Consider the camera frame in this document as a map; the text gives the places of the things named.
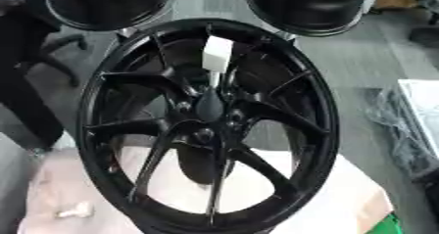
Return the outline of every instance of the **plastic bag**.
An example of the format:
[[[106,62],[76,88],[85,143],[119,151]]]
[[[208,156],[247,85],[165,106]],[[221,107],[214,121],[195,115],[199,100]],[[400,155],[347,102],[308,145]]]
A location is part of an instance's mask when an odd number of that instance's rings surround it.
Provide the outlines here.
[[[419,110],[431,116],[436,110]],[[402,95],[400,86],[382,90],[373,105],[366,109],[367,117],[389,128],[394,139],[391,156],[412,181],[423,181],[439,169],[438,158],[425,142],[416,118]]]

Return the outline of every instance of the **black wheel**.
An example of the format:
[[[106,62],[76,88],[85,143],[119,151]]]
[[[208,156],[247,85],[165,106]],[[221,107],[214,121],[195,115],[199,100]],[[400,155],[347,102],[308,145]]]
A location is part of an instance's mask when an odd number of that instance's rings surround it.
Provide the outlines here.
[[[201,68],[210,35],[234,41],[229,69],[214,95]],[[159,96],[165,101],[159,117],[121,116],[137,114]],[[200,111],[214,109],[205,102],[213,96],[220,112],[204,117]],[[291,149],[287,153],[297,161],[291,176],[244,141],[262,120],[283,124]],[[164,23],[128,38],[90,79],[77,123],[79,151],[91,179],[145,233],[268,231],[318,191],[339,143],[336,107],[316,67],[275,34],[218,19]],[[112,140],[127,134],[155,137],[134,181],[124,173]],[[177,149],[188,178],[211,185],[204,213],[177,210],[148,195],[146,187],[169,148]],[[234,164],[265,177],[273,192],[246,209],[222,212],[220,191],[235,172]]]

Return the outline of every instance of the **floor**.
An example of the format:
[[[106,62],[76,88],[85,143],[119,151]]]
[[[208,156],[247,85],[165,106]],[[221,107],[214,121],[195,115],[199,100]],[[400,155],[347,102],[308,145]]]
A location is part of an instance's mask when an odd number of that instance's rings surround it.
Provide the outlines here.
[[[252,23],[275,31],[248,9],[245,0],[173,0],[171,9],[151,23],[168,20],[221,17]],[[369,121],[366,110],[376,93],[391,87],[400,78],[439,78],[439,54],[424,49],[406,37],[412,27],[425,23],[423,12],[394,12],[369,15],[352,30],[327,38],[299,39],[301,49],[323,73],[337,100],[341,117],[340,152],[373,180],[383,186],[395,205],[405,233],[439,233],[420,190],[394,164],[389,156],[392,143],[384,128]],[[65,28],[57,36],[78,32]],[[83,32],[92,48],[81,52],[69,46],[56,56],[76,71],[82,84],[107,54],[112,33]],[[28,79],[57,117],[74,133],[74,117],[81,89],[71,89],[55,70],[40,66]],[[0,131],[13,135],[24,146],[36,144],[28,132],[6,110],[0,110]],[[282,148],[273,134],[265,132],[267,148]]]

